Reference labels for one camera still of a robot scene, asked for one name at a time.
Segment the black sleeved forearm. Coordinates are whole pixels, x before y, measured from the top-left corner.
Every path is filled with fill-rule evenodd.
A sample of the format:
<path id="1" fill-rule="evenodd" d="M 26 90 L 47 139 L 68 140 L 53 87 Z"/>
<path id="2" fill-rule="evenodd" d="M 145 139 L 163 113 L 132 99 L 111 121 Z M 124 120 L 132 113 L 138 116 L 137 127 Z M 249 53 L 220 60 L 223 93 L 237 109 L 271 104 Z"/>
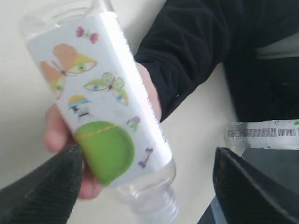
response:
<path id="1" fill-rule="evenodd" d="M 168 0 L 135 60 L 159 121 L 220 63 L 240 122 L 299 117 L 296 0 Z"/>

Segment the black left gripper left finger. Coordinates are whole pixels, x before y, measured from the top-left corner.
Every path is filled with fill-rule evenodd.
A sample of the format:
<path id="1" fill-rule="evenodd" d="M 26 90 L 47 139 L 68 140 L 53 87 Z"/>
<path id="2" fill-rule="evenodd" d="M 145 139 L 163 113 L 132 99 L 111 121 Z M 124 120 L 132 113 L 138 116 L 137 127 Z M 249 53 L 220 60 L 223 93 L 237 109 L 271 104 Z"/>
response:
<path id="1" fill-rule="evenodd" d="M 69 146 L 0 190 L 2 224 L 67 223 L 82 184 L 82 151 Z"/>

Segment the person's open hand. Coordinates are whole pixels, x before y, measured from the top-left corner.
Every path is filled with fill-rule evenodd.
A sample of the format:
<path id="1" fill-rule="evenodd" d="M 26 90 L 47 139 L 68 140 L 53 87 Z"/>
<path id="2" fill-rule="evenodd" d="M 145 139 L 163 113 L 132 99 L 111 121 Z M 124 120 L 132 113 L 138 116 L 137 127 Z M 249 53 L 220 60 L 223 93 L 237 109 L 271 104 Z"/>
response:
<path id="1" fill-rule="evenodd" d="M 147 69 L 137 63 L 136 64 L 139 73 L 142 77 L 143 83 L 148 93 L 151 105 L 154 108 L 156 116 L 161 118 L 161 108 L 158 98 L 157 90 L 152 83 L 151 77 Z M 46 113 L 45 117 L 45 133 L 44 133 L 44 144 L 46 148 L 51 152 L 59 152 L 68 145 L 73 145 L 75 140 L 72 138 L 72 134 L 69 132 L 68 126 L 64 122 L 56 105 L 52 105 Z M 82 163 L 84 170 L 83 180 L 79 192 L 80 199 L 94 199 L 96 198 L 102 187 L 90 171 L 89 167 Z"/>

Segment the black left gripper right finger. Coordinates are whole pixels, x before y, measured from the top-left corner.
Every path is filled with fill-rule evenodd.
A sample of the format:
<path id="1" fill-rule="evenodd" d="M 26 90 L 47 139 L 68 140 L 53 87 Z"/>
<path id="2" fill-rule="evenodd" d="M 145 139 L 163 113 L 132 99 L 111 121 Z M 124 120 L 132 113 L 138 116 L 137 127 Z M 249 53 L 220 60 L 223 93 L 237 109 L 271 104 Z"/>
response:
<path id="1" fill-rule="evenodd" d="M 299 196 L 225 147 L 215 151 L 215 197 L 200 224 L 297 224 Z"/>

